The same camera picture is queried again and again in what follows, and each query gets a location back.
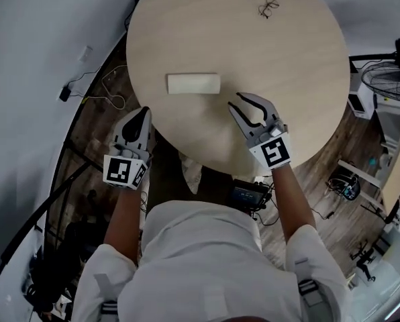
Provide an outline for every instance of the forearm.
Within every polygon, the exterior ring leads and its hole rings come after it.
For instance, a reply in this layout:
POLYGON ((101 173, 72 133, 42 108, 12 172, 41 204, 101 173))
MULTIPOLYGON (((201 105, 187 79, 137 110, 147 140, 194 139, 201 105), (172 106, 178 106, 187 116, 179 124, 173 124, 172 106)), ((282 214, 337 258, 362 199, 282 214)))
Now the forearm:
POLYGON ((274 169, 272 175, 283 234, 288 242, 303 225, 316 228, 315 219, 289 164, 274 169))
POLYGON ((139 245, 140 193, 139 190, 120 190, 104 241, 135 264, 139 245))

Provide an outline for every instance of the black eyeglasses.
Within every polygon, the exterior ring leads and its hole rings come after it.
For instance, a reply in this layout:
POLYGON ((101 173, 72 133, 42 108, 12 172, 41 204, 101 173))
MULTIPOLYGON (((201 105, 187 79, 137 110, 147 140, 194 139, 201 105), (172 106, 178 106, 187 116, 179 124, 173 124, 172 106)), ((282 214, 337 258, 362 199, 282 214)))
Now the black eyeglasses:
POLYGON ((276 0, 266 0, 266 5, 261 5, 258 8, 258 12, 260 15, 268 19, 268 17, 272 16, 272 9, 278 8, 279 4, 276 0))

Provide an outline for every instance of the round wooden table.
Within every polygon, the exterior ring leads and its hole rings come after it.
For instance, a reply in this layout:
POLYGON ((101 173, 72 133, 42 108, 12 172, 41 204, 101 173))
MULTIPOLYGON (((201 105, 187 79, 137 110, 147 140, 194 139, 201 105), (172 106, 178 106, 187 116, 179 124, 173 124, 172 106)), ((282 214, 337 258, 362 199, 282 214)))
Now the round wooden table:
POLYGON ((134 92, 155 128, 180 152, 220 172, 267 173, 245 146, 228 111, 252 121, 259 110, 236 92, 272 101, 289 126, 292 167, 315 155, 336 130, 349 92, 344 39, 322 0, 140 0, 127 36, 134 92), (219 95, 169 95, 166 75, 218 73, 219 95))

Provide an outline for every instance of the power adapter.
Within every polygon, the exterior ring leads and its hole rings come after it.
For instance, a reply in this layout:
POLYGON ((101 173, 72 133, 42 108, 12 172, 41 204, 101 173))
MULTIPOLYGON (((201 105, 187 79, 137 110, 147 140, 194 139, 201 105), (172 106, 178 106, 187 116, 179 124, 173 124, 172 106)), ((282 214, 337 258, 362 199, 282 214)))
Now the power adapter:
POLYGON ((60 93, 60 100, 66 102, 71 93, 72 90, 68 87, 68 85, 64 86, 60 93))

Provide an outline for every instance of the white appliance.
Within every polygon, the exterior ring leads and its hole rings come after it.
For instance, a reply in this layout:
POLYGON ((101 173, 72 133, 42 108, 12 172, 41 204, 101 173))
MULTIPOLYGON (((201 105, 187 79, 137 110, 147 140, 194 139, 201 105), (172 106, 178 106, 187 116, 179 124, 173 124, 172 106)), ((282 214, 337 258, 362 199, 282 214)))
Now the white appliance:
POLYGON ((361 81, 360 73, 351 73, 348 103, 355 116, 371 119, 374 112, 374 93, 361 81))

